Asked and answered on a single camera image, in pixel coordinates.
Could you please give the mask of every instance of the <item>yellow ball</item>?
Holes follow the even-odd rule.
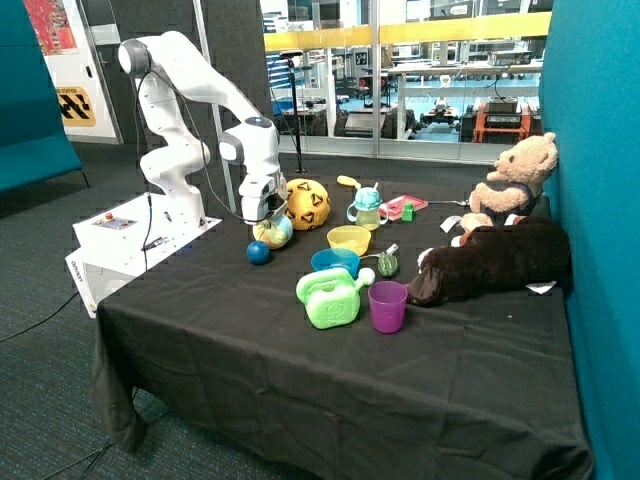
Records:
[[[296,178],[287,183],[286,215],[294,230],[313,230],[321,226],[331,211],[327,190],[315,180]]]

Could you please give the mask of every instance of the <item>black pole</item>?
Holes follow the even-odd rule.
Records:
[[[296,98],[296,75],[294,72],[293,60],[287,59],[289,63],[289,81],[291,82],[291,98],[293,99],[293,118],[295,121],[295,134],[296,134],[296,153],[298,154],[298,170],[296,173],[307,173],[302,168],[302,150],[300,149],[300,120],[298,119],[298,99]]]

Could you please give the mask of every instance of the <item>plastic cup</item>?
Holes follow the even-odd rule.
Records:
[[[373,327],[380,333],[400,330],[407,306],[406,287],[398,282],[377,282],[368,293]]]

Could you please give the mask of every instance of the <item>glass window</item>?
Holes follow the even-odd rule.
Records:
[[[300,136],[308,152],[494,159],[542,132],[552,4],[262,0],[282,149],[295,151]],[[281,58],[295,48],[294,61]]]

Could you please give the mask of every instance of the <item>small blue ball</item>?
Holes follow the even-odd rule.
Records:
[[[247,258],[254,265],[264,265],[271,260],[271,250],[266,243],[256,240],[247,247]]]

